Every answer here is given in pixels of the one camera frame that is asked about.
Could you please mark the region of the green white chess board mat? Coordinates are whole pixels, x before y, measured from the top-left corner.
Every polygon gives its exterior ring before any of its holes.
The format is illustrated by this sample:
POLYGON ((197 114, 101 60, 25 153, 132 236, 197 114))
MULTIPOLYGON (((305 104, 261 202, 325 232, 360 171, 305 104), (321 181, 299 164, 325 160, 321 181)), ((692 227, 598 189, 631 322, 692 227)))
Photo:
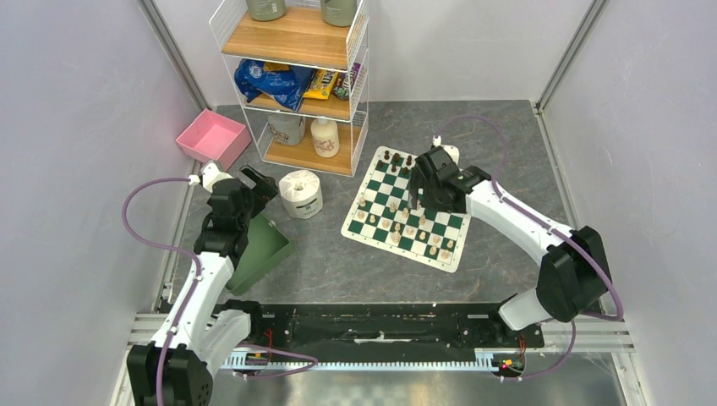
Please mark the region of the green white chess board mat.
POLYGON ((444 272, 457 270, 470 217, 419 206, 408 208, 415 156, 382 146, 371 160, 346 215, 341 235, 444 272))

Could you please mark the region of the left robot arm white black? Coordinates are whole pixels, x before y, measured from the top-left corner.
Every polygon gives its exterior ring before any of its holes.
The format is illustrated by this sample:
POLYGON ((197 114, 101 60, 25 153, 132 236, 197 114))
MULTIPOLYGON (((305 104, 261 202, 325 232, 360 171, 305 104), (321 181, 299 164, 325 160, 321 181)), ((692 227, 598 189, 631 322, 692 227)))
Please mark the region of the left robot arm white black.
POLYGON ((210 193, 211 210, 192 251, 150 241, 133 230, 129 203, 142 186, 123 203, 123 225, 134 238, 186 255, 192 262, 177 301, 159 329, 147 344, 129 350, 127 371, 137 405, 207 405, 214 377, 233 349, 240 342, 255 345, 265 335, 263 320, 244 310, 222 310, 215 320, 211 318, 219 294, 249 245, 251 221, 279 193, 274 178, 250 165, 242 166, 241 172, 252 186, 222 171, 215 162, 205 164, 198 175, 179 179, 210 193))

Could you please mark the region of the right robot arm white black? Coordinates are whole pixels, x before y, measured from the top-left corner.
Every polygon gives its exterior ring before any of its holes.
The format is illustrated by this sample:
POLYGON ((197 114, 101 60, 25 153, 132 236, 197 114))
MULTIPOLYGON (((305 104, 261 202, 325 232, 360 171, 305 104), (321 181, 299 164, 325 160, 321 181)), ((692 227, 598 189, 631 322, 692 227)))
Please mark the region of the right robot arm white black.
POLYGON ((599 233, 550 220, 505 191, 485 171, 459 168, 442 146, 416 158, 408 182, 414 208, 467 214, 508 237, 539 266, 535 288, 499 306, 488 323, 490 339, 500 346, 518 340, 523 328, 554 319, 569 322, 613 290, 599 233))

